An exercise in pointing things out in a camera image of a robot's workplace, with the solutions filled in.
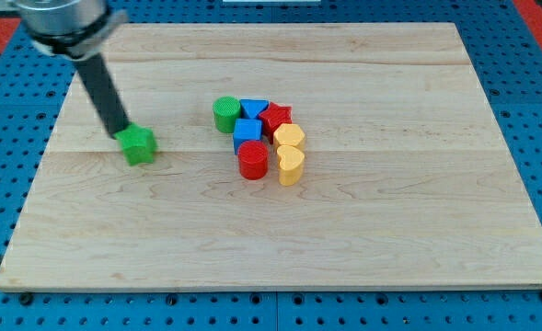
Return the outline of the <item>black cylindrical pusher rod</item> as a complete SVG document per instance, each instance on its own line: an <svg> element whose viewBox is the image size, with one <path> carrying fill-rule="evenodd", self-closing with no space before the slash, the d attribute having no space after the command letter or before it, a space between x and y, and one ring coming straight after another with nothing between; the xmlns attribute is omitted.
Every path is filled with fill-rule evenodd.
<svg viewBox="0 0 542 331"><path fill-rule="evenodd" d="M130 125L127 112L103 56L97 53L74 67L110 138Z"/></svg>

